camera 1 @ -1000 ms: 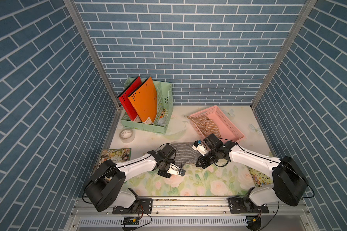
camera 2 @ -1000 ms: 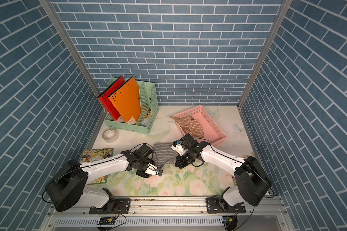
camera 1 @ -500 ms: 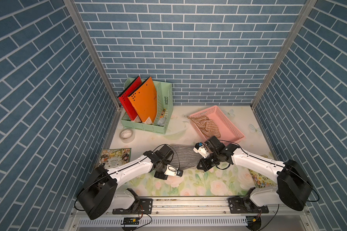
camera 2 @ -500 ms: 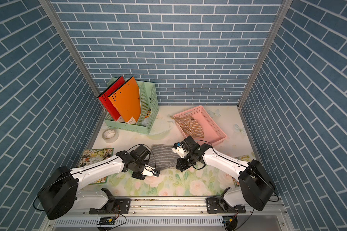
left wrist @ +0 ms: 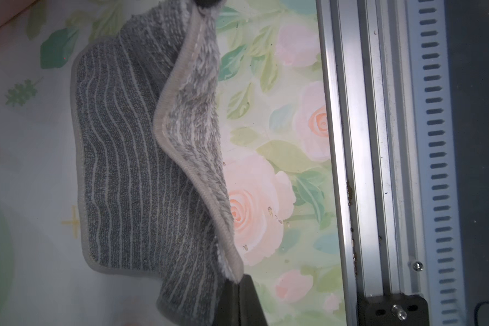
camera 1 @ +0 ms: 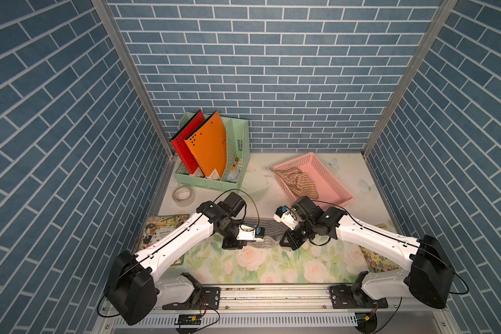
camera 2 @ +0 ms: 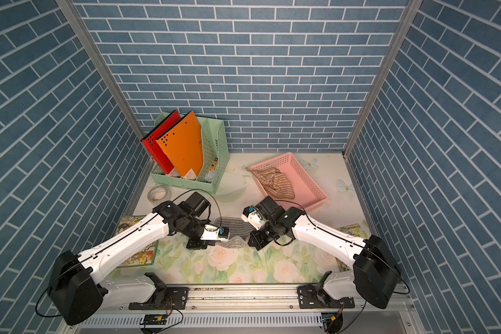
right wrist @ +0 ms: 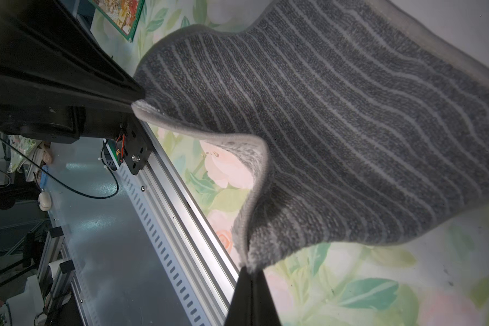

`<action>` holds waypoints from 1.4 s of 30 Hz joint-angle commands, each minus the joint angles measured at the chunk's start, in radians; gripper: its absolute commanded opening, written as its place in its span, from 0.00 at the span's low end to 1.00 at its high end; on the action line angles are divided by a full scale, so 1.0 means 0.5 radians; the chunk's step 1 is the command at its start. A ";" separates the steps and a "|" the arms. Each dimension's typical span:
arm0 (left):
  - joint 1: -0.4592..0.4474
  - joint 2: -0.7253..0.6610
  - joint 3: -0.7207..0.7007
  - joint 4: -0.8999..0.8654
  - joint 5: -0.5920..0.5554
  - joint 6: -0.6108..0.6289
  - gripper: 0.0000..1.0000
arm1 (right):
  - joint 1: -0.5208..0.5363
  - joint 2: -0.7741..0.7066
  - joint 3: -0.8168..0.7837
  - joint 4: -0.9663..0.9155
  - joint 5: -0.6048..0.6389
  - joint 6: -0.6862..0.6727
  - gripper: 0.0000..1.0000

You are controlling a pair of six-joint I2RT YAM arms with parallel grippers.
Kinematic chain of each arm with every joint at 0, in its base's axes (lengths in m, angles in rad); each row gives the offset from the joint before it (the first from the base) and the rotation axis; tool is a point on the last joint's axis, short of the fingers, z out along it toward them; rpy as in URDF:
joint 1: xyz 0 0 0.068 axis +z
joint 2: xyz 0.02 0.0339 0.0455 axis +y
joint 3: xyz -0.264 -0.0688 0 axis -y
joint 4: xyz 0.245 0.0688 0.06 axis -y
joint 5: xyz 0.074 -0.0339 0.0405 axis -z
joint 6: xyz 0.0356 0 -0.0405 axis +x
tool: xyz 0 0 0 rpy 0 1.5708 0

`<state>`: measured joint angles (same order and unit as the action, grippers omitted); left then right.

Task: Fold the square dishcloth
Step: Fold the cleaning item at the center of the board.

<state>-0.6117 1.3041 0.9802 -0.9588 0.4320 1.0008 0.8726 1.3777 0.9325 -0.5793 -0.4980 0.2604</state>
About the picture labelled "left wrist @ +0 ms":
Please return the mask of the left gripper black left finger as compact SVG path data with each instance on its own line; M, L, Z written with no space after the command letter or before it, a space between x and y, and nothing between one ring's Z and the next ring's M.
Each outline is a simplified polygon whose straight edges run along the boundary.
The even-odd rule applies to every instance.
M240 325L239 284L226 281L214 314L213 326Z

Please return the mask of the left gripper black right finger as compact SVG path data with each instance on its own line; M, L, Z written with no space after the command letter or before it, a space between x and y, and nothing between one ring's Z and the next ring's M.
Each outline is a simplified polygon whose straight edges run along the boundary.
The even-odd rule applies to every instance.
M268 326L252 277L245 274L238 286L239 325Z

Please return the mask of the grey striped dishcloth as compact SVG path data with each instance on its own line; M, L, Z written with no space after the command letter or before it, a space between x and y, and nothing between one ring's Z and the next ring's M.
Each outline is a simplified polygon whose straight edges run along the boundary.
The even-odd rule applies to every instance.
M244 275L215 108L222 7L161 1L90 43L71 77L84 257L161 279L157 309L178 325L212 325Z

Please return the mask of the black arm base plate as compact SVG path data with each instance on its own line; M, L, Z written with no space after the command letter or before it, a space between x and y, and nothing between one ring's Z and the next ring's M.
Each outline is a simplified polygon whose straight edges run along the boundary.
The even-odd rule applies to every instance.
M428 326L428 303L419 295L366 297L358 303L361 326Z

